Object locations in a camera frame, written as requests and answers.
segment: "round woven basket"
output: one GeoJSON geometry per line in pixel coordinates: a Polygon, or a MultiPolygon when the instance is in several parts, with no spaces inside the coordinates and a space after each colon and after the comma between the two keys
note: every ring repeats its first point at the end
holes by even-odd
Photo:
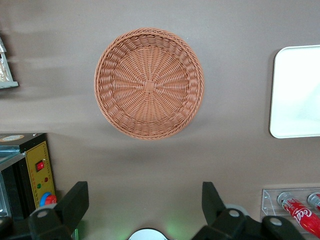
{"type": "Polygon", "coordinates": [[[196,115],[203,92],[196,54],[180,37],[157,28],[119,36],[95,70],[94,93],[102,114],[133,138],[178,133],[196,115]]]}

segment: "red bottle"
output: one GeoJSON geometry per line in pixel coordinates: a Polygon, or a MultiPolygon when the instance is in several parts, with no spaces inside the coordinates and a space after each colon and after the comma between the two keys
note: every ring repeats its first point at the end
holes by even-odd
{"type": "Polygon", "coordinates": [[[309,233],[320,239],[320,218],[304,206],[290,192],[283,192],[277,198],[278,203],[309,233]]]}

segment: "coca-cola logo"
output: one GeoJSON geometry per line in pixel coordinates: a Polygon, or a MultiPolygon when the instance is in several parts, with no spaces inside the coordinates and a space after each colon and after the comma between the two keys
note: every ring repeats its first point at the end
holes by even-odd
{"type": "Polygon", "coordinates": [[[300,224],[301,219],[306,216],[310,217],[312,215],[312,211],[310,211],[308,208],[302,208],[294,213],[293,218],[300,224]]]}

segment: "white tray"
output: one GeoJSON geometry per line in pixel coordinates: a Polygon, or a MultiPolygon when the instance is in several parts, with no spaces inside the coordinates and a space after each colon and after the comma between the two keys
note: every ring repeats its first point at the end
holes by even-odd
{"type": "Polygon", "coordinates": [[[270,132],[278,139],[320,136],[320,45],[276,55],[270,132]]]}

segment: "yellow control panel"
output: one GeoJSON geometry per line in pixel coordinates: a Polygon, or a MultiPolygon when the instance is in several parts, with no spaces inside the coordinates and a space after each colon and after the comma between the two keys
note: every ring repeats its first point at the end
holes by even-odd
{"type": "Polygon", "coordinates": [[[57,198],[50,167],[47,143],[44,141],[27,150],[25,159],[35,207],[38,208],[45,204],[55,203],[57,198]]]}

